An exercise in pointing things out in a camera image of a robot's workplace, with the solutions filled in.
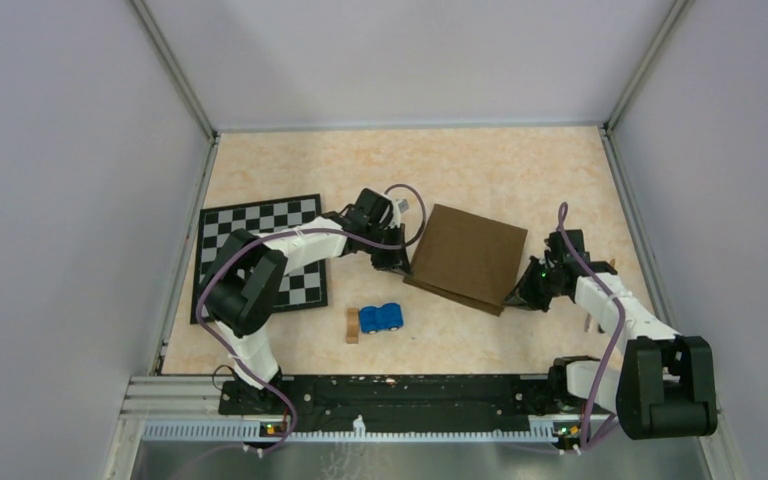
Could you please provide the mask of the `brown cloth napkin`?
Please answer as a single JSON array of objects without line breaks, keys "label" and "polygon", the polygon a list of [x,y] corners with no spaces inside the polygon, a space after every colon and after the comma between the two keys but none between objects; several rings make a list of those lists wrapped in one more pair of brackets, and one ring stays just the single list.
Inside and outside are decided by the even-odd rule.
[{"label": "brown cloth napkin", "polygon": [[527,235],[525,228],[437,204],[403,282],[498,317],[518,281]]}]

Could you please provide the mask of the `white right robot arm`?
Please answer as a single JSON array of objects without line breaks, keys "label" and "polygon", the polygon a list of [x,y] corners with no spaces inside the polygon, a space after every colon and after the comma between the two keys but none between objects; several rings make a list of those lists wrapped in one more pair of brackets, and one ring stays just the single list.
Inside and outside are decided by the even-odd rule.
[{"label": "white right robot arm", "polygon": [[546,397],[560,412],[583,404],[615,414],[631,439],[704,437],[718,427],[713,352],[700,336],[685,336],[659,320],[625,287],[616,269],[593,261],[580,230],[555,231],[533,256],[504,306],[548,311],[567,297],[609,334],[620,369],[592,356],[561,357],[549,370]]}]

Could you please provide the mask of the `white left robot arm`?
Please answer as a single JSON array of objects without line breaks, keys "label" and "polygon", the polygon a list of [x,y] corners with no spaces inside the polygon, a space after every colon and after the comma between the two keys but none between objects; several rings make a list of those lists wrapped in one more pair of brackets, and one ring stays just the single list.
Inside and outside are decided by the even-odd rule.
[{"label": "white left robot arm", "polygon": [[408,238],[402,219],[405,199],[369,188],[341,211],[314,216],[271,233],[245,228],[229,234],[198,286],[197,323],[227,351],[235,376],[245,385],[243,401],[257,413],[279,404],[280,371],[266,332],[286,274],[320,261],[363,252],[374,269],[407,276]]}]

